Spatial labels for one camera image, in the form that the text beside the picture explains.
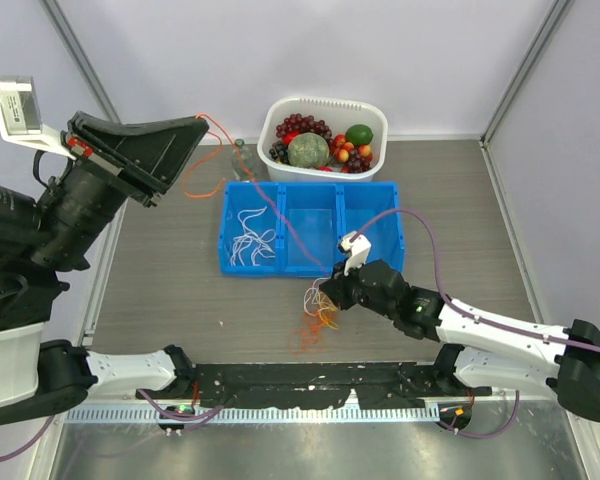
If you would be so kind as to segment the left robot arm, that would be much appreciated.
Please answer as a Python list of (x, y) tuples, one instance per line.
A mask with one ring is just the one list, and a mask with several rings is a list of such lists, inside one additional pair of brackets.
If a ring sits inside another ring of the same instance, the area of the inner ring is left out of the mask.
[(33, 141), (37, 156), (66, 158), (39, 198), (0, 186), (0, 426), (57, 415), (96, 393), (180, 399), (192, 390), (195, 370), (179, 347), (106, 355), (42, 333), (69, 289), (62, 275), (89, 268), (87, 251), (126, 201), (155, 206), (208, 129), (199, 117), (124, 125), (80, 112)]

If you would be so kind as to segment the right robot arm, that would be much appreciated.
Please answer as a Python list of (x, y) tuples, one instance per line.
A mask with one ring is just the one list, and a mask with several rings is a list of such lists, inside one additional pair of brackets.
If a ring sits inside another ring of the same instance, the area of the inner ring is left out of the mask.
[(481, 311), (417, 287), (386, 262), (339, 263), (320, 291), (340, 310), (355, 305), (388, 319), (408, 337), (443, 344), (431, 371), (437, 391), (505, 388), (556, 401), (600, 423), (600, 329), (529, 323)]

